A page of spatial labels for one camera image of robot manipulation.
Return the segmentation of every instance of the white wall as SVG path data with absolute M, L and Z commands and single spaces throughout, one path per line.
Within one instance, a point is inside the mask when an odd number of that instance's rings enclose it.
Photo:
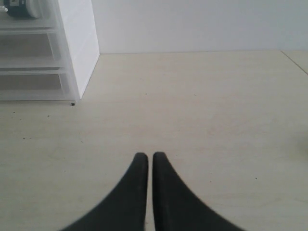
M 92 0 L 101 53 L 308 50 L 308 0 Z
M 91 0 L 58 0 L 78 85 L 79 96 L 88 85 L 99 58 Z

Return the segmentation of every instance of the wooden floor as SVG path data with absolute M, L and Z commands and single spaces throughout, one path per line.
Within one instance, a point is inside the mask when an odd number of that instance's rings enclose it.
M 0 104 L 0 230 L 68 225 L 155 151 L 238 226 L 308 230 L 305 72 L 308 51 L 103 55 L 76 106 Z

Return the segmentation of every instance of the transparent drawer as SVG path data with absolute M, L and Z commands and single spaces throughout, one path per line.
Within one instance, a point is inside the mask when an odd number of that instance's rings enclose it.
M 4 4 L 4 0 L 0 0 L 0 6 Z M 55 20 L 52 15 L 54 8 L 52 0 L 32 0 L 31 7 L 27 11 L 33 17 L 11 17 L 6 12 L 0 12 L 0 29 L 16 29 L 16 28 L 36 28 L 36 27 L 53 27 Z
M 0 69 L 61 66 L 55 34 L 0 34 Z
M 0 75 L 0 100 L 71 100 L 65 74 Z

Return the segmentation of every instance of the light wood floor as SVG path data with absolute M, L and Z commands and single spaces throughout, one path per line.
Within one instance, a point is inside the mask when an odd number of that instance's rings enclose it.
M 305 71 L 308 51 L 103 55 L 76 106 L 0 104 L 0 230 L 63 228 L 155 151 L 240 227 L 308 230 Z

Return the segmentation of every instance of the white cabinet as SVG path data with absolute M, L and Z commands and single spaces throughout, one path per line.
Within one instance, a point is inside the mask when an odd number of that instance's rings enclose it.
M 38 18 L 0 12 L 0 100 L 78 101 L 99 57 L 91 0 L 31 2 Z

